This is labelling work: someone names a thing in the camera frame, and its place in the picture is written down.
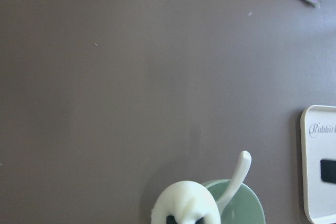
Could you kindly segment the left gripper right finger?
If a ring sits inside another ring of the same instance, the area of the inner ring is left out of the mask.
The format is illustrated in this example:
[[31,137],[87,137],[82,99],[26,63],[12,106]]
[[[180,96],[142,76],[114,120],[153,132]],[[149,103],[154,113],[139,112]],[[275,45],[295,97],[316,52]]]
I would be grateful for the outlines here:
[[195,224],[205,224],[205,217],[200,217],[195,221]]

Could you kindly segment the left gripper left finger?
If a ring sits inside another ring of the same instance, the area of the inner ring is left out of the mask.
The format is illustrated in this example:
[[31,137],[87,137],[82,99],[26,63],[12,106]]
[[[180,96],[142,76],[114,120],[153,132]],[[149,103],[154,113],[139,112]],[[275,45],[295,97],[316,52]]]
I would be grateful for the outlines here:
[[174,216],[169,215],[166,217],[166,224],[176,224],[176,220],[174,218]]

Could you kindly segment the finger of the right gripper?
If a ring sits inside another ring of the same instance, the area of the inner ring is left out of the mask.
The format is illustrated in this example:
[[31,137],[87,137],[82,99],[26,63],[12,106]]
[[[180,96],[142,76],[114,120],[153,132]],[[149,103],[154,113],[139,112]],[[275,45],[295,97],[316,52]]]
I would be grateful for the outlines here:
[[320,161],[321,180],[325,183],[336,182],[336,161],[322,159]]

